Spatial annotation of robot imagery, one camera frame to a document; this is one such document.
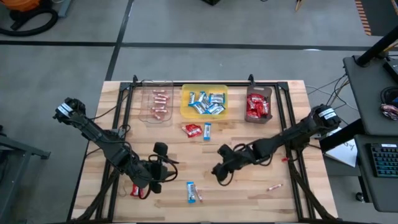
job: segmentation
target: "wooden tabletop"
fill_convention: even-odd
[[[307,92],[303,81],[288,81],[290,95],[297,122],[310,112]],[[99,100],[97,115],[114,107],[120,82],[105,82]],[[208,120],[189,120],[180,114],[181,88],[174,89],[174,105],[171,126],[148,127],[139,119],[142,100],[142,88],[136,88],[133,94],[129,124],[131,131],[126,140],[132,144],[136,153],[147,158],[152,154],[154,143],[165,142],[169,146],[171,159],[179,161],[176,180],[162,184],[161,194],[151,194],[146,200],[130,196],[132,182],[126,175],[121,176],[114,212],[114,222],[294,222],[297,221],[293,200],[292,185],[282,146],[276,151],[270,166],[249,165],[236,171],[233,181],[227,187],[220,186],[211,174],[212,168],[222,161],[217,154],[222,144],[234,146],[255,139],[272,137],[281,132],[275,94],[272,94],[273,118],[266,124],[254,124],[244,121],[246,105],[246,87],[228,88],[228,115],[223,120],[213,120],[211,141],[203,136],[187,138],[181,130],[186,124],[195,123],[203,127]],[[285,117],[290,126],[289,116],[284,102]],[[96,120],[104,129],[111,129],[114,112]],[[92,142],[88,152],[96,149]],[[307,167],[310,188],[321,204],[334,216],[337,211],[328,176],[319,149],[308,147],[303,152]],[[89,155],[84,163],[80,186],[73,209],[72,218],[81,215],[100,190],[105,158],[102,151]],[[187,181],[194,181],[203,196],[203,203],[187,202]],[[283,184],[283,187],[267,192],[270,186]],[[305,200],[301,192],[304,214],[307,214]]]

